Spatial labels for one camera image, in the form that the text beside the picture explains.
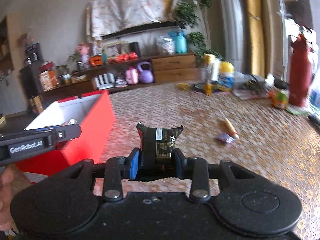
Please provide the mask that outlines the person's left hand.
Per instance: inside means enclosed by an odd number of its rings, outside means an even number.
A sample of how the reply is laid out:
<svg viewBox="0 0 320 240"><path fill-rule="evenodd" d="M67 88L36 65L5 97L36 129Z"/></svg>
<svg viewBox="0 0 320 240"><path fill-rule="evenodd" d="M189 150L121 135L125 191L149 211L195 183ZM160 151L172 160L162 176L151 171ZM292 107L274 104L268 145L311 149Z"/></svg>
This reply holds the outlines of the person's left hand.
<svg viewBox="0 0 320 240"><path fill-rule="evenodd" d="M31 186L31 182L16 165L5 167L1 174L1 231L8 231L14 225L10 213L10 204L13 197L22 190Z"/></svg>

